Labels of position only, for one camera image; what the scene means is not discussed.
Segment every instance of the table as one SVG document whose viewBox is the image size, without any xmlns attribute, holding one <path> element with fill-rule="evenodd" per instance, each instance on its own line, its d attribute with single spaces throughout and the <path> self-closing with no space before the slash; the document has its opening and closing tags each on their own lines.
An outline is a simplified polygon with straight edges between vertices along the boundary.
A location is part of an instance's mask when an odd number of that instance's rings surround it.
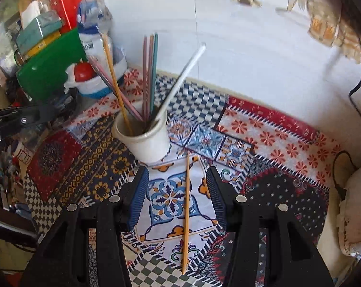
<svg viewBox="0 0 361 287">
<path fill-rule="evenodd" d="M 174 81 L 157 75 L 157 104 Z M 123 90 L 131 102 L 142 99 L 141 85 L 141 73 L 128 70 Z M 108 95 L 40 147 L 56 156 L 57 167 L 45 171 L 60 175 L 51 190 L 43 191 L 35 182 L 36 172 L 30 171 L 34 168 L 28 168 L 26 200 L 42 237 L 66 205 L 103 201 L 133 179 L 139 161 L 111 136 L 118 110 L 115 97 Z M 185 83 L 170 103 L 168 133 L 168 154 L 147 165 L 150 182 L 138 224 L 122 235 L 133 286 L 221 285 L 234 234 L 217 224 L 205 180 L 210 166 L 216 166 L 223 181 L 250 200 L 263 206 L 287 204 L 312 241 L 318 242 L 333 184 L 331 165 L 340 151 L 335 140 L 285 114 L 197 83 Z M 64 161 L 65 148 L 71 148 L 72 161 Z M 191 151 L 192 164 L 189 263 L 183 276 L 186 150 Z M 43 164 L 43 152 L 39 149 L 31 164 Z M 97 286 L 94 230 L 91 235 L 89 270 L 91 284 Z M 265 249 L 266 230 L 260 230 L 258 286 L 264 282 Z"/>
</svg>

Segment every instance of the straw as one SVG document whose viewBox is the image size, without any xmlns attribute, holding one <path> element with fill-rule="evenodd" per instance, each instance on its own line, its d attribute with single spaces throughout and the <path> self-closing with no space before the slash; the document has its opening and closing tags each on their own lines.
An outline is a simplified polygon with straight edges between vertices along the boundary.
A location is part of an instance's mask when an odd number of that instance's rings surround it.
<svg viewBox="0 0 361 287">
<path fill-rule="evenodd" d="M 189 72 L 192 70 L 192 68 L 195 66 L 195 64 L 198 62 L 199 58 L 202 56 L 204 51 L 206 50 L 206 44 L 202 43 L 202 45 L 197 49 L 195 53 L 193 53 L 192 57 L 189 59 L 187 64 L 184 66 L 182 72 L 180 73 L 180 76 L 178 77 L 177 81 L 175 82 L 174 86 L 172 87 L 171 91 L 167 95 L 166 99 L 162 103 L 161 107 L 159 108 L 159 111 L 155 117 L 155 119 L 152 120 L 152 122 L 149 125 L 150 129 L 156 121 L 158 121 L 164 113 L 167 111 L 167 107 L 171 102 L 171 99 L 177 94 L 179 91 L 181 85 L 183 84 L 184 80 L 188 76 Z"/>
<path fill-rule="evenodd" d="M 107 85 L 108 88 L 110 88 L 110 90 L 113 92 L 113 94 L 118 98 L 118 94 L 115 91 L 114 86 L 112 85 L 112 81 L 109 78 L 108 74 L 105 72 L 105 70 L 102 68 L 101 64 L 93 57 L 93 56 L 88 56 L 87 59 L 89 60 L 89 63 L 91 64 L 91 66 L 93 67 L 93 69 L 96 71 L 96 73 L 100 76 L 100 78 L 103 80 L 103 82 L 105 82 L 105 84 Z M 138 112 L 138 110 L 129 102 L 129 100 L 127 99 L 127 97 L 120 91 L 121 93 L 121 97 L 122 97 L 122 101 L 124 103 L 124 105 L 126 106 L 126 109 L 128 110 L 128 112 L 138 121 L 144 121 L 143 117 L 141 116 L 141 114 Z"/>
<path fill-rule="evenodd" d="M 143 39 L 143 103 L 142 103 L 142 114 L 143 120 L 146 122 L 148 120 L 147 113 L 147 36 Z"/>
<path fill-rule="evenodd" d="M 154 36 L 151 35 L 150 36 L 150 46 L 149 46 L 149 86 L 147 89 L 148 94 L 150 94 L 151 92 L 151 86 L 152 86 L 152 82 L 153 82 L 153 78 L 152 78 L 152 56 L 153 56 L 153 50 L 154 50 Z M 147 120 L 150 119 L 150 108 L 151 108 L 151 100 L 150 100 L 150 95 L 147 96 L 148 101 L 147 101 Z"/>
<path fill-rule="evenodd" d="M 186 159 L 186 206 L 185 210 L 185 226 L 184 226 L 184 247 L 183 247 L 183 264 L 182 274 L 184 275 L 187 270 L 187 264 L 189 260 L 189 151 L 187 151 Z"/>
<path fill-rule="evenodd" d="M 156 83 L 156 62 L 158 58 L 158 34 L 154 36 L 154 48 L 152 55 L 152 68 L 151 68 L 151 87 L 150 87 L 150 116 L 154 111 L 154 94 L 155 94 L 155 83 Z"/>
</svg>

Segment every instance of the black cable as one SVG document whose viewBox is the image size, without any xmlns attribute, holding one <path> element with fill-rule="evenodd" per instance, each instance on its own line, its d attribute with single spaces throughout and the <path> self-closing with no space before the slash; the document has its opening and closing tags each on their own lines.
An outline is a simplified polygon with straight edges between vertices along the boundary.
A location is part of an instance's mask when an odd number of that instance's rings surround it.
<svg viewBox="0 0 361 287">
<path fill-rule="evenodd" d="M 341 201 L 345 200 L 345 197 L 346 197 L 346 189 L 343 188 L 343 187 L 341 187 L 341 186 L 339 186 L 339 185 L 337 184 L 336 179 L 335 179 L 335 177 L 334 177 L 334 165 L 335 165 L 335 163 L 336 163 L 337 158 L 338 158 L 341 154 L 343 154 L 343 153 L 345 153 L 345 154 L 349 157 L 349 160 L 350 160 L 350 162 L 352 163 L 354 169 L 355 169 L 355 170 L 358 169 L 358 167 L 357 167 L 356 165 L 354 165 L 353 160 L 352 160 L 352 157 L 350 156 L 350 153 L 349 153 L 348 151 L 342 150 L 342 151 L 338 152 L 338 153 L 336 154 L 336 156 L 334 157 L 333 166 L 332 166 L 333 181 L 334 181 L 334 187 L 336 188 L 338 194 L 340 195 Z"/>
<path fill-rule="evenodd" d="M 357 37 L 358 37 L 358 41 L 359 41 L 360 47 L 361 47 L 361 38 L 359 37 L 359 35 L 357 35 Z M 355 102 L 354 102 L 353 99 L 352 99 L 352 95 L 353 95 L 357 90 L 359 90 L 360 87 L 361 87 L 361 80 L 358 82 L 358 84 L 356 85 L 356 87 L 353 88 L 353 89 L 349 92 L 349 99 L 350 99 L 351 104 L 353 105 L 353 107 L 355 108 L 355 110 L 357 111 L 358 115 L 359 115 L 360 118 L 361 118 L 361 112 L 360 112 L 360 110 L 358 109 L 357 105 L 355 104 Z"/>
<path fill-rule="evenodd" d="M 35 250 L 29 250 L 29 249 L 26 249 L 26 248 L 24 248 L 24 247 L 20 247 L 20 246 L 18 246 L 17 244 L 13 244 L 13 243 L 11 243 L 14 247 L 17 247 L 18 249 L 21 249 L 21 250 L 23 250 L 23 251 L 26 251 L 27 253 L 32 253 L 32 254 L 34 254 L 36 251 Z"/>
<path fill-rule="evenodd" d="M 11 269 L 0 269 L 3 272 L 24 272 L 24 270 L 11 270 Z"/>
</svg>

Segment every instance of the plastic bag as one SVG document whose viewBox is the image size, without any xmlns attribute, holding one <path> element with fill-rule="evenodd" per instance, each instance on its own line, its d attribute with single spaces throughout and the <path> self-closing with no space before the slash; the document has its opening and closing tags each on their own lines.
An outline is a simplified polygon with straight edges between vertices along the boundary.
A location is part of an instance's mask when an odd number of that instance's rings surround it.
<svg viewBox="0 0 361 287">
<path fill-rule="evenodd" d="M 112 19 L 105 0 L 82 0 L 78 6 L 78 27 L 97 27 L 99 32 L 107 33 L 111 28 Z"/>
</svg>

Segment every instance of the white cup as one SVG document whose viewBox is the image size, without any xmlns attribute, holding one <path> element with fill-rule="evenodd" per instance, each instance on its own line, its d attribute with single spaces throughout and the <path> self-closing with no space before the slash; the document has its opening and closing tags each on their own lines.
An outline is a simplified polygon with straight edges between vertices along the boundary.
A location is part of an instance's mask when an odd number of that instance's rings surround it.
<svg viewBox="0 0 361 287">
<path fill-rule="evenodd" d="M 135 102 L 134 106 L 141 113 L 142 102 Z M 166 126 L 167 113 L 165 112 L 147 133 L 142 134 L 144 124 L 132 117 L 127 110 L 126 112 L 131 129 L 134 135 L 137 136 L 127 136 L 129 135 L 129 130 L 124 123 L 124 117 L 121 111 L 115 118 L 112 135 L 122 141 L 135 158 L 142 163 L 151 164 L 162 159 L 170 147 L 170 138 L 168 137 Z"/>
</svg>

